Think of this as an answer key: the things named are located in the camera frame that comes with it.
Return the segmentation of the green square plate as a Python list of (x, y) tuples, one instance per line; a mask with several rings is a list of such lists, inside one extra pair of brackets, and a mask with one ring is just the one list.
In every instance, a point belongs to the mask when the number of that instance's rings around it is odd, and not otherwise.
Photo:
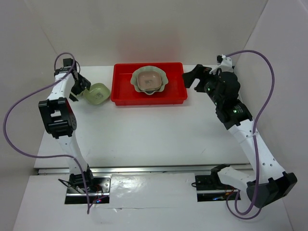
[(103, 83), (95, 83), (90, 89), (85, 89), (83, 97), (91, 105), (99, 105), (105, 102), (111, 95), (111, 91)]

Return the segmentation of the brown square plate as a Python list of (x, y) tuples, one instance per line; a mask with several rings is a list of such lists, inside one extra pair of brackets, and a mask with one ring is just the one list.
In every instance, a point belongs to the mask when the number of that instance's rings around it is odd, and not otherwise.
[(143, 71), (137, 75), (137, 85), (142, 91), (155, 91), (162, 86), (161, 75), (156, 71)]

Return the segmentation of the large green scalloped bowl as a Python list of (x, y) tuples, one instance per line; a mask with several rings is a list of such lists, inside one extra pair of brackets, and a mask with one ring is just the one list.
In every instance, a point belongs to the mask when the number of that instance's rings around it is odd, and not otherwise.
[[(140, 90), (138, 85), (137, 85), (137, 75), (140, 72), (143, 72), (143, 71), (156, 71), (156, 72), (158, 72), (161, 75), (162, 86), (155, 91), (142, 91), (142, 90)], [(165, 86), (169, 83), (169, 80), (167, 78), (165, 71), (163, 71), (162, 69), (160, 69), (156, 66), (148, 65), (148, 66), (143, 66), (143, 67), (137, 69), (136, 71), (134, 71), (133, 74), (132, 74), (130, 83), (134, 86), (134, 89), (135, 89), (136, 92), (145, 93), (146, 95), (153, 95), (156, 92), (163, 92), (164, 89), (165, 89)]]

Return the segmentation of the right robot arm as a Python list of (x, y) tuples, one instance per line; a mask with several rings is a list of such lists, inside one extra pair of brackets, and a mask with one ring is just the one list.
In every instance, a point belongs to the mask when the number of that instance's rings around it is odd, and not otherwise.
[(229, 185), (245, 192), (257, 208), (263, 208), (285, 197), (297, 183), (294, 173), (287, 173), (275, 160), (255, 127), (248, 108), (239, 99), (240, 83), (233, 72), (212, 73), (209, 67), (198, 64), (182, 75), (184, 85), (190, 88), (198, 79), (196, 92), (206, 93), (216, 107), (216, 115), (226, 130), (238, 141), (254, 175), (222, 164), (211, 169), (210, 183), (216, 189)]

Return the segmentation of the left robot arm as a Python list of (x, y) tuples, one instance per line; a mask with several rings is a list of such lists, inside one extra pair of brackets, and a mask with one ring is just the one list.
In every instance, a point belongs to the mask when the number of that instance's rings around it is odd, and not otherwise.
[(77, 119), (69, 100), (88, 90), (91, 83), (77, 71), (72, 58), (63, 59), (63, 67), (55, 69), (55, 86), (48, 98), (38, 103), (45, 130), (52, 135), (68, 155), (69, 181), (67, 187), (90, 192), (95, 186), (92, 171), (83, 158), (76, 138)]

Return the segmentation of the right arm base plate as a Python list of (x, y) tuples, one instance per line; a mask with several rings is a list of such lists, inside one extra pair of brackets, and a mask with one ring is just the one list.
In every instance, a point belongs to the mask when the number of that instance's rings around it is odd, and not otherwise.
[(196, 189), (198, 202), (226, 201), (229, 196), (230, 200), (234, 200), (238, 191), (230, 185), (222, 184), (210, 175), (196, 175), (195, 182), (191, 186)]

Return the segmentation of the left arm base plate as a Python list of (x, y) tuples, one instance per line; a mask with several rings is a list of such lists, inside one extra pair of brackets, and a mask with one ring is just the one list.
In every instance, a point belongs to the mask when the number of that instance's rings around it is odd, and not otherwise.
[[(110, 200), (111, 176), (94, 177), (93, 186), (88, 187), (90, 205), (108, 204)], [(65, 194), (65, 205), (86, 205), (84, 189), (68, 187)]]

